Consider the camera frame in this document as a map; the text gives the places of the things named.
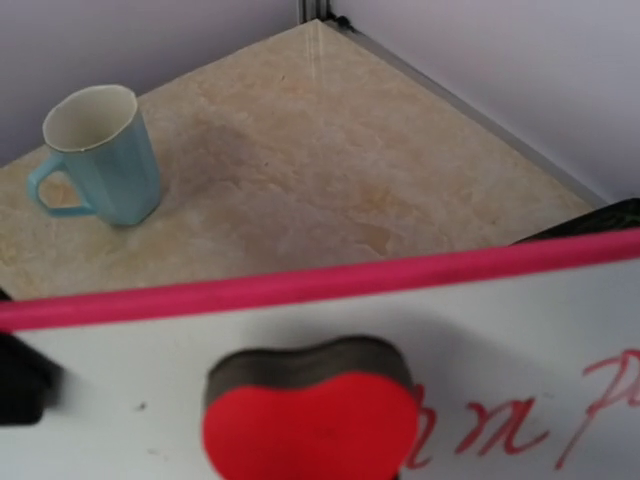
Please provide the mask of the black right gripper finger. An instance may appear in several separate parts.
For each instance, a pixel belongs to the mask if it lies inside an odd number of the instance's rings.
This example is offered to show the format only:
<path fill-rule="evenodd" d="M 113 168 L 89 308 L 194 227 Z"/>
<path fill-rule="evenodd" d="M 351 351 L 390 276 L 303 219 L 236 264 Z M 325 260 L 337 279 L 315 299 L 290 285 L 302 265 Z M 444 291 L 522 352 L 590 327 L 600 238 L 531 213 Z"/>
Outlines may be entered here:
<path fill-rule="evenodd" d="M 38 424 L 49 410 L 64 403 L 65 371 L 17 336 L 19 307 L 1 291 L 1 427 Z"/>

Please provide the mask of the red black whiteboard eraser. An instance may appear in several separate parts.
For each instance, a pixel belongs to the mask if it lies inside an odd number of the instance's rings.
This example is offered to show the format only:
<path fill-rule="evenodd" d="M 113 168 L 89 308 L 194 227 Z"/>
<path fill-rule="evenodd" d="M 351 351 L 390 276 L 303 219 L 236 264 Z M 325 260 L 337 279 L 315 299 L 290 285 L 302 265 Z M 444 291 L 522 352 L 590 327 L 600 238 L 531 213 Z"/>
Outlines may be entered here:
<path fill-rule="evenodd" d="M 346 336 L 225 356 L 207 375 L 201 437 L 223 479 L 396 479 L 419 410 L 400 350 Z"/>

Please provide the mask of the pink framed whiteboard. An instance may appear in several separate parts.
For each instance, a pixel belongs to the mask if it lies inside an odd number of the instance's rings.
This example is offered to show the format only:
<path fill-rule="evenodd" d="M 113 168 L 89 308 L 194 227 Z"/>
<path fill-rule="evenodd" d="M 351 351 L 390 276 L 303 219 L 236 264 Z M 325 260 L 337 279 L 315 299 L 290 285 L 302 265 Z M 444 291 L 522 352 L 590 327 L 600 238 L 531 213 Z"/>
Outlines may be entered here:
<path fill-rule="evenodd" d="M 639 475 L 639 233 L 17 301 L 64 403 L 1 427 L 5 479 L 223 479 L 207 375 L 244 349 L 372 336 L 420 407 L 400 479 Z"/>

